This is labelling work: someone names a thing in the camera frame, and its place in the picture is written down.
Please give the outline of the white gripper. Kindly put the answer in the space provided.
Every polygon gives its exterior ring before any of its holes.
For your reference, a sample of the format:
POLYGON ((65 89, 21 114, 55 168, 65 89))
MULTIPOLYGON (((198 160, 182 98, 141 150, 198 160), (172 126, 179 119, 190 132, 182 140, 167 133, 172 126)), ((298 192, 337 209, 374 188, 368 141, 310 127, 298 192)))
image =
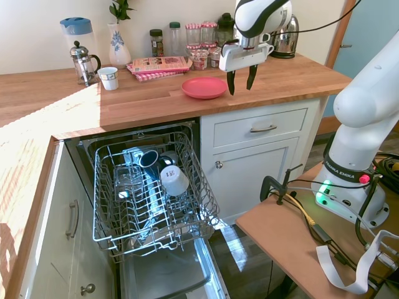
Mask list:
POLYGON ((227 41, 221 48, 219 59, 219 69, 227 72, 226 80, 231 95, 235 92, 235 72, 239 69, 249 67, 249 75, 246 83, 246 89, 250 90, 254 83, 257 73, 257 67, 266 61, 271 53, 271 45, 267 40, 262 41, 262 36, 247 38, 241 36, 238 39, 227 41))

